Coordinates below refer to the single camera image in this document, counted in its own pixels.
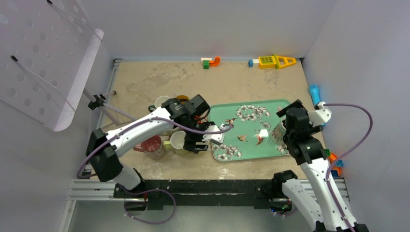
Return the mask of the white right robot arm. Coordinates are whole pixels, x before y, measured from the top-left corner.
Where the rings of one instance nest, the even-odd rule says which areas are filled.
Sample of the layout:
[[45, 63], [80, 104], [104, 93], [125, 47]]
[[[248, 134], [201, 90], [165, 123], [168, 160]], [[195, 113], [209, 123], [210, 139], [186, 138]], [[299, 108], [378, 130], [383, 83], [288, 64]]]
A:
[[332, 113], [328, 107], [320, 102], [314, 111], [308, 111], [296, 100], [277, 112], [278, 117], [284, 117], [280, 123], [285, 129], [282, 140], [308, 178], [315, 196], [306, 192], [291, 170], [275, 173], [270, 189], [276, 196], [289, 198], [313, 232], [367, 232], [367, 226], [358, 223], [346, 206], [331, 175], [333, 165], [327, 152], [313, 137], [330, 120]]

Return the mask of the cream floral mug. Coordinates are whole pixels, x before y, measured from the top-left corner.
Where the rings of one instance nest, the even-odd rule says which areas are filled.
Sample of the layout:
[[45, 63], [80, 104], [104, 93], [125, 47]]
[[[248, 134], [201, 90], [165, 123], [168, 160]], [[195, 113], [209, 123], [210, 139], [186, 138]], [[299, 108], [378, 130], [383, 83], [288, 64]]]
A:
[[171, 130], [160, 133], [160, 136], [172, 136], [175, 132], [180, 131], [180, 130], [181, 130], [181, 128], [176, 127], [174, 129], [171, 129]]

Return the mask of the pink ghost mug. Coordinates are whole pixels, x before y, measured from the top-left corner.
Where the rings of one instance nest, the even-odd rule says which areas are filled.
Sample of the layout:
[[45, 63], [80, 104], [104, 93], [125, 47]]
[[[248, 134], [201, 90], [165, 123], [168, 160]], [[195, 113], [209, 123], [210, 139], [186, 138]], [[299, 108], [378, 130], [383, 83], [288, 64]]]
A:
[[143, 152], [152, 160], [160, 160], [165, 154], [165, 147], [159, 135], [155, 135], [133, 148], [134, 151]]

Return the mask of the dark green mug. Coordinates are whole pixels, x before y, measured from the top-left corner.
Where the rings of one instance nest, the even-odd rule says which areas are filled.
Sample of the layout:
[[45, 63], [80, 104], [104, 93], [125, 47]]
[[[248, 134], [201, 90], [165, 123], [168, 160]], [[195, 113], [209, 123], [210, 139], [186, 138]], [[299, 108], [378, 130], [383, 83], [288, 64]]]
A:
[[150, 112], [155, 111], [157, 108], [161, 107], [162, 104], [163, 104], [164, 102], [166, 102], [168, 99], [170, 99], [170, 97], [168, 97], [168, 96], [160, 96], [160, 97], [157, 97], [156, 100], [155, 100], [155, 102], [154, 102], [154, 104], [153, 104], [153, 105], [150, 105], [150, 106], [148, 107], [148, 110], [149, 110]]

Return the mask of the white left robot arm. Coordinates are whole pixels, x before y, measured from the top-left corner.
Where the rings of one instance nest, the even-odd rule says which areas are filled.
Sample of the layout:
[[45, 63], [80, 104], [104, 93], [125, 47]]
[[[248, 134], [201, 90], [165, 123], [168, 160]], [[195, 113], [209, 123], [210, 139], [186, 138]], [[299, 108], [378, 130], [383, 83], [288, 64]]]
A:
[[144, 180], [137, 170], [120, 162], [120, 157], [142, 142], [176, 127], [185, 132], [183, 149], [197, 154], [207, 150], [201, 145], [204, 132], [211, 122], [199, 123], [199, 117], [209, 112], [210, 106], [201, 95], [181, 102], [177, 98], [166, 100], [147, 116], [122, 128], [92, 132], [86, 157], [101, 182], [110, 180], [123, 186], [133, 198], [144, 193]]

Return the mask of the blue butterfly mug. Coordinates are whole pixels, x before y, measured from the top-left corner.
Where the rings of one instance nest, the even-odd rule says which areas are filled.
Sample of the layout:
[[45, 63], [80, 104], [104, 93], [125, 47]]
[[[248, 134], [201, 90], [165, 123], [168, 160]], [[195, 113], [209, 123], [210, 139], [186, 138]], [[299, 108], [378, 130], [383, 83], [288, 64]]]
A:
[[184, 103], [188, 101], [190, 98], [186, 95], [177, 95], [175, 96], [176, 99], [178, 99], [181, 103]]

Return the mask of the orange mug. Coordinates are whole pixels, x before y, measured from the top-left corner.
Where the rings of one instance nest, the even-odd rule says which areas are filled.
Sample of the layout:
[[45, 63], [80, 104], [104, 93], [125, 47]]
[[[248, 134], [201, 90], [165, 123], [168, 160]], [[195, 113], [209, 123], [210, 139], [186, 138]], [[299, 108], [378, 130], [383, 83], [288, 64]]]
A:
[[208, 117], [208, 115], [209, 115], [209, 112], [207, 112], [205, 115], [203, 115], [203, 116], [196, 116], [195, 117], [195, 120], [199, 123], [199, 124], [201, 124], [201, 123], [203, 123], [203, 122], [207, 122], [208, 120], [207, 120], [207, 117]]

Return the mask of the pale green faceted mug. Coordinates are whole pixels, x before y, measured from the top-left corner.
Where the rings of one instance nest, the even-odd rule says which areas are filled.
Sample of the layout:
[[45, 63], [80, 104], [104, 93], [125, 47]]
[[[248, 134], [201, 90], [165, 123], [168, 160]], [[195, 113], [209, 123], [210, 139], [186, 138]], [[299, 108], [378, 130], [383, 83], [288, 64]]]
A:
[[169, 140], [163, 142], [164, 147], [172, 148], [174, 152], [179, 155], [187, 154], [188, 151], [184, 149], [185, 135], [186, 133], [184, 131], [173, 133]]

